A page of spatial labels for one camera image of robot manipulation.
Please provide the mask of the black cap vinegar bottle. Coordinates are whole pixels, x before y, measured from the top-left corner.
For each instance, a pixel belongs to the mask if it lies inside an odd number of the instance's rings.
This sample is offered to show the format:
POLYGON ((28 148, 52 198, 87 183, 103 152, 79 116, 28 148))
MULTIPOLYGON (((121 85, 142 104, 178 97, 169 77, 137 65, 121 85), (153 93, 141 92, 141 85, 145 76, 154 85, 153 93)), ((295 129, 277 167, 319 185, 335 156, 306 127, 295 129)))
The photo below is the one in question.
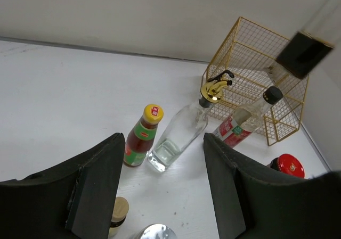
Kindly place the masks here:
POLYGON ((263 124, 263 116, 283 98, 282 91, 269 87, 253 103, 238 106, 213 131, 213 134, 231 148, 236 147, 263 124))

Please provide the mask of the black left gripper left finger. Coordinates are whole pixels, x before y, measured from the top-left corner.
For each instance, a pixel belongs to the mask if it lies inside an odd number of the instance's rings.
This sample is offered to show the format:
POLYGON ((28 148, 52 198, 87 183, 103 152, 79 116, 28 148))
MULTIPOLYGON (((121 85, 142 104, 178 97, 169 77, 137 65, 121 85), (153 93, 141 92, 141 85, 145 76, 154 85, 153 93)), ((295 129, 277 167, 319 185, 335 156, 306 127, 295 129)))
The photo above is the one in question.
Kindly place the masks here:
POLYGON ((107 238, 124 149, 115 133, 56 166, 1 182, 1 238, 107 238))

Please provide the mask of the clear glass oil bottle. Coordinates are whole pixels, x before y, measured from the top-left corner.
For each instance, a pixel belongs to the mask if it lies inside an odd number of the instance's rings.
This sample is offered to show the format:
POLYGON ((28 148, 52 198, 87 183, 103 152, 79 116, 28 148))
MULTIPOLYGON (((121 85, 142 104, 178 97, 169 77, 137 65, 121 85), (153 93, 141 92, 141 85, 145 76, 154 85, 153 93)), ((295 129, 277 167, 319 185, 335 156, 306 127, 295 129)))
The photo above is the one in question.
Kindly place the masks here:
POLYGON ((208 112, 223 97, 223 88, 232 85, 234 74, 224 70, 204 83, 199 98, 172 117, 159 141, 147 155, 158 171, 166 171, 208 125, 208 112))

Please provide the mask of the dark liquid oil bottle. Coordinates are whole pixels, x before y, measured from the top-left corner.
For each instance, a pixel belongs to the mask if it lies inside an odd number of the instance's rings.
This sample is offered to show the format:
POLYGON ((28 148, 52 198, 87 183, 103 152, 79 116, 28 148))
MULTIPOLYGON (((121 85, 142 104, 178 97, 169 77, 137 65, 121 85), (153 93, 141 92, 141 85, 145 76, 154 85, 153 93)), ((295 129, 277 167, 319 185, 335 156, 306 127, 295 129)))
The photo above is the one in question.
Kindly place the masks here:
POLYGON ((302 25, 266 68, 269 73, 283 69, 297 79, 304 79, 340 43, 340 0, 319 0, 309 9, 301 3, 312 0, 288 2, 283 10, 299 10, 302 25))

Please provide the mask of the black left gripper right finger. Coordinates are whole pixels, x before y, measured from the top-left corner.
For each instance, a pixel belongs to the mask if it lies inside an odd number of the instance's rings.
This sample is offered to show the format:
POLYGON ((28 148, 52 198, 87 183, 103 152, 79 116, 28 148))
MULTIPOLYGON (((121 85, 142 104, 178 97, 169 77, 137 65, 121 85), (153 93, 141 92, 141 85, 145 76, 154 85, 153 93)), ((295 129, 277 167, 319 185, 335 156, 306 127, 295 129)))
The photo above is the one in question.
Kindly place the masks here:
POLYGON ((220 238, 340 238, 340 172, 302 179, 204 135, 220 238))

